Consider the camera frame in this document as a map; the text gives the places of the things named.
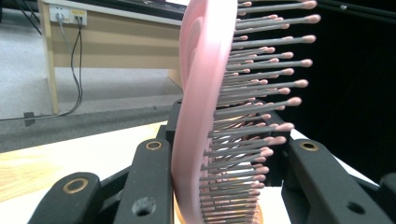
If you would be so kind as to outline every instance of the floor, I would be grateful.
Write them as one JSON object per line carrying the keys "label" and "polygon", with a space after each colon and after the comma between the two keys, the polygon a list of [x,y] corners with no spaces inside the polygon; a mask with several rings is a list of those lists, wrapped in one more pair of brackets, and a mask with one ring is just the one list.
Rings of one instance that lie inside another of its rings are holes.
{"label": "floor", "polygon": [[[70,68],[55,69],[59,107],[78,96]],[[160,69],[82,69],[84,95],[74,114],[171,105],[182,90]],[[52,114],[42,37],[18,10],[3,9],[0,23],[0,119]]]}

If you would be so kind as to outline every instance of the electrical cable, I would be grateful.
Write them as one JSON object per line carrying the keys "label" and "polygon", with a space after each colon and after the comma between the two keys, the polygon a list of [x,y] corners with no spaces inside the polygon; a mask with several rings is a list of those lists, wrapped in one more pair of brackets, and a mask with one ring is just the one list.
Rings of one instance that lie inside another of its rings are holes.
{"label": "electrical cable", "polygon": [[[57,19],[58,22],[60,23],[61,32],[62,32],[62,35],[63,35],[63,38],[64,38],[64,42],[65,42],[65,44],[66,44],[66,46],[67,46],[67,48],[68,48],[68,51],[69,51],[69,53],[70,53],[70,55],[71,55],[70,66],[71,66],[72,73],[73,73],[73,79],[74,79],[74,81],[75,81],[75,83],[76,83],[76,87],[77,87],[77,89],[78,89],[78,99],[76,100],[75,105],[74,105],[73,108],[70,109],[69,111],[64,112],[64,113],[62,113],[62,114],[58,114],[58,115],[34,116],[34,117],[32,117],[32,118],[0,119],[0,122],[1,122],[1,121],[14,121],[14,120],[33,120],[33,119],[51,119],[51,118],[58,118],[58,117],[62,117],[62,116],[66,116],[66,115],[72,114],[72,113],[75,112],[75,111],[78,109],[78,107],[81,105],[81,102],[82,102],[82,85],[81,85],[81,80],[82,80],[82,79],[81,79],[81,65],[82,65],[82,34],[81,34],[81,29],[82,29],[82,18],[80,18],[80,17],[76,18],[77,21],[78,21],[78,35],[77,35],[77,38],[76,38],[76,41],[75,41],[73,50],[70,50],[70,46],[68,45],[67,38],[66,38],[65,35],[64,35],[64,28],[63,28],[63,21],[64,21],[64,18],[63,18],[63,15],[58,13],[58,14],[56,15],[56,19]],[[79,68],[78,68],[78,79],[77,79],[76,73],[75,73],[75,69],[74,69],[74,53],[75,53],[75,50],[76,50],[76,46],[77,46],[78,41],[79,41]]]}

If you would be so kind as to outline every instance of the power outlet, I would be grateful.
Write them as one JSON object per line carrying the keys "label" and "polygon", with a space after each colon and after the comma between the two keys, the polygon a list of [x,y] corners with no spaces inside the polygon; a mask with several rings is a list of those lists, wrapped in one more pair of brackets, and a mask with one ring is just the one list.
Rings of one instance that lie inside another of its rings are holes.
{"label": "power outlet", "polygon": [[87,10],[70,8],[70,23],[78,24],[78,19],[82,20],[82,25],[87,25]]}
{"label": "power outlet", "polygon": [[49,20],[58,21],[56,14],[64,16],[64,23],[70,23],[70,8],[58,5],[49,5]]}

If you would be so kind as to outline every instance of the hairbrush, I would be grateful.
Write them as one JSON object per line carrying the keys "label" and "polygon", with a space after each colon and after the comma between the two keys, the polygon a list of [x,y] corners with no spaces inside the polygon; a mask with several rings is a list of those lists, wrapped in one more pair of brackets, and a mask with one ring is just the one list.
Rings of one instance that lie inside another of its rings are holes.
{"label": "hairbrush", "polygon": [[[290,61],[292,52],[275,53],[274,46],[313,43],[313,35],[249,40],[248,34],[316,23],[319,15],[284,19],[271,14],[311,9],[316,1],[258,7],[254,2],[258,0],[191,0],[183,18],[179,56],[184,96],[172,181],[181,215],[189,224],[259,223],[255,214],[269,172],[264,164],[274,153],[271,146],[286,142],[269,133],[294,128],[289,122],[265,121],[271,118],[269,112],[302,100],[265,103],[258,98],[287,95],[290,88],[308,85],[304,79],[276,82],[277,77],[292,75],[293,67],[309,67],[312,61]],[[257,12],[268,16],[255,17]]]}

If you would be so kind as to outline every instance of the wooden desk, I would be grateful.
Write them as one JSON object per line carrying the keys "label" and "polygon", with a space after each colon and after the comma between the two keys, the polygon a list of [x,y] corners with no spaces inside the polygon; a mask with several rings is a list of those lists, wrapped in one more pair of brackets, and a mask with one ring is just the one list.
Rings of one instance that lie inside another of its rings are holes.
{"label": "wooden desk", "polygon": [[[154,138],[160,125],[165,123],[0,154],[0,223],[27,223],[50,187],[65,175],[90,172],[105,179],[129,166],[136,147]],[[291,136],[294,139],[306,138],[295,130]],[[350,174],[370,181],[347,164],[339,162]],[[280,191],[281,188],[268,187],[261,190],[260,206],[265,224],[290,223]]]}
{"label": "wooden desk", "polygon": [[[59,113],[55,67],[69,67],[70,55],[59,23],[50,21],[50,4],[87,10],[87,25],[82,27],[83,67],[169,69],[169,77],[181,87],[178,74],[181,21],[64,0],[38,0],[55,114]],[[64,24],[64,32],[73,47],[78,26]]]}

